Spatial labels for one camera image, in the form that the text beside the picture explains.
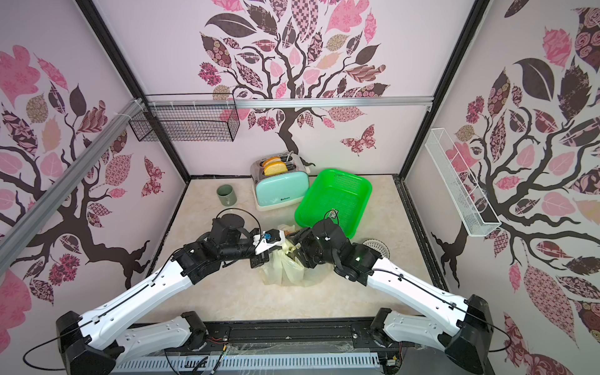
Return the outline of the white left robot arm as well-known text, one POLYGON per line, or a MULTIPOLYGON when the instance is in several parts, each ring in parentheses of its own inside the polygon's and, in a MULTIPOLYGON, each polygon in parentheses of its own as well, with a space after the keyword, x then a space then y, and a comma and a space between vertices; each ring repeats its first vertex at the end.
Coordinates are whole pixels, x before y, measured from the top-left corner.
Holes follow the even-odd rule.
POLYGON ((58 347, 68 374, 108 374, 119 364, 166 348, 198 348, 206 343, 206 325, 195 312, 136 330, 131 325, 176 294, 216 273, 223 263, 248 259, 252 267, 281 248, 285 234, 245 229, 245 221, 225 214, 212 229, 176 250, 159 271, 96 309, 67 312, 56 321, 58 347))

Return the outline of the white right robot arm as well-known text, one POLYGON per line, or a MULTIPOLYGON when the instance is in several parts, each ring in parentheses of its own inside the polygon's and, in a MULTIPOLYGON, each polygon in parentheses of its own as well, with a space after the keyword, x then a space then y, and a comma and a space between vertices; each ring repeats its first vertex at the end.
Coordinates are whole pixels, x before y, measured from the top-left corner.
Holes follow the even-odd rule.
POLYGON ((463 370, 484 373, 495 330, 485 299, 453 295, 422 281, 377 250, 351 242, 330 218, 287 240, 304 267, 329 263, 346 280, 384 292, 418 312, 413 317, 382 309, 371 329, 381 345, 410 342, 436 348, 463 370))

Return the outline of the cream plastic bag orange print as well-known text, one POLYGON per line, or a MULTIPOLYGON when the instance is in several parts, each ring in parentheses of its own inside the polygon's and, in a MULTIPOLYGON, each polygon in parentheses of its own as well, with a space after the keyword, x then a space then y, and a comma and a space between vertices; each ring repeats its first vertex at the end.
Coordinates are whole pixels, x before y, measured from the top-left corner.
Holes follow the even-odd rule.
POLYGON ((313 269, 304 267, 298 259, 293 258, 293 250, 292 243, 287 240, 281 249, 262 252, 269 256, 269 260, 259 267, 265 285, 308 288, 323 282, 333 271, 329 264, 317 265, 313 269))

